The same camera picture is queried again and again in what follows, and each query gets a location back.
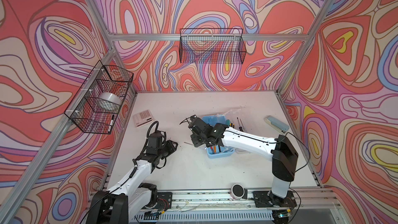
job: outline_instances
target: colorful fabric backdrop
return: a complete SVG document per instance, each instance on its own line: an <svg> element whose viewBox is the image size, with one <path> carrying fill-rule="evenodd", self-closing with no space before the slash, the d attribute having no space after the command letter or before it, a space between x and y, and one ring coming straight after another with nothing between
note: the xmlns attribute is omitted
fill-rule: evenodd
<svg viewBox="0 0 398 224"><path fill-rule="evenodd" d="M398 0L336 0L283 98L353 223L398 223Z"/></svg>
<svg viewBox="0 0 398 224"><path fill-rule="evenodd" d="M97 0L114 33L241 27L307 33L324 0ZM398 0L337 0L284 90L322 181L353 223L396 223ZM178 61L178 42L115 43L142 91L276 89L298 42L246 42L243 65ZM107 47L84 0L0 0L0 203ZM15 217L81 220L100 185L111 135L72 127Z"/></svg>
<svg viewBox="0 0 398 224"><path fill-rule="evenodd" d="M112 33L179 33L233 28L307 33L324 0L97 0ZM138 91L274 90L299 42L246 42L243 65L181 64L179 42L115 43Z"/></svg>
<svg viewBox="0 0 398 224"><path fill-rule="evenodd" d="M84 0L0 0L0 204L107 47ZM111 135L72 126L13 223L76 223L97 190Z"/></svg>

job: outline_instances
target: black wire basket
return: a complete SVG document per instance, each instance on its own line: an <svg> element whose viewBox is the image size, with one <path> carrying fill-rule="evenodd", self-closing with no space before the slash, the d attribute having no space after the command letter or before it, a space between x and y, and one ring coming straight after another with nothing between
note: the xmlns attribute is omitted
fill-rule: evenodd
<svg viewBox="0 0 398 224"><path fill-rule="evenodd" d="M243 64L242 33L241 28L182 28L180 62Z"/></svg>
<svg viewBox="0 0 398 224"><path fill-rule="evenodd" d="M122 67L101 65L77 107L68 110L68 106L65 111L68 118L85 133L111 134L134 76Z"/></svg>

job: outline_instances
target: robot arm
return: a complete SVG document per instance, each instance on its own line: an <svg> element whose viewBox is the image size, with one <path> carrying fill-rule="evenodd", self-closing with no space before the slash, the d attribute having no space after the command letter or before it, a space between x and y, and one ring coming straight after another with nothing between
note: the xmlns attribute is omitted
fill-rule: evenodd
<svg viewBox="0 0 398 224"><path fill-rule="evenodd" d="M238 131L225 124L217 123L212 127L196 115L190 117L189 128L192 131L191 139L195 147L206 144L207 147L220 145L240 148L257 153L272 161L274 179L271 192L273 196L284 199L295 178L297 151L286 136L266 138Z"/></svg>
<svg viewBox="0 0 398 224"><path fill-rule="evenodd" d="M161 159L171 155L177 149L177 143L166 141L164 135L157 130L149 135L155 121L148 130L147 141L141 154L133 159L134 167L108 191L98 191L91 201L87 224L97 224L109 220L109 223L120 224L132 221L143 207L152 208L158 201L156 185L142 183L159 164Z"/></svg>

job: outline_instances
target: circular sensor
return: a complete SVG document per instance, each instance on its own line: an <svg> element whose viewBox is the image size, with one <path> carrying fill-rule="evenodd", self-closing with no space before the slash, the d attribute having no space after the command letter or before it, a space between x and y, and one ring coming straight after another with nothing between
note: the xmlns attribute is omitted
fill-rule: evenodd
<svg viewBox="0 0 398 224"><path fill-rule="evenodd" d="M245 189L240 184L232 186L230 194L234 199L241 199L245 194Z"/></svg>

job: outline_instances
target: white tabletop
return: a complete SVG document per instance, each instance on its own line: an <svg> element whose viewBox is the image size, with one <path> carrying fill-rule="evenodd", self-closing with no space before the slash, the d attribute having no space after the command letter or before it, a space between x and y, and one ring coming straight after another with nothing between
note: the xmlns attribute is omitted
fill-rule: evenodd
<svg viewBox="0 0 398 224"><path fill-rule="evenodd" d="M199 92L199 93L139 93L132 115L149 109L159 121L158 130L167 133L167 139L178 143L177 151L167 158L164 168L155 169L144 182L156 184L158 190L227 189L235 183L246 188L270 188L273 174L271 161L254 153L233 153L229 157L209 159L206 151L184 142L192 143L188 124L179 123L194 114L198 116L224 113L243 108L251 126L247 132L265 137L278 137L279 133L264 122L273 116L288 124L274 92ZM135 127L130 120L108 187L115 185L133 166L145 143L150 124ZM297 168L306 161L297 141L288 136L298 152ZM296 173L291 187L316 186L308 166Z"/></svg>

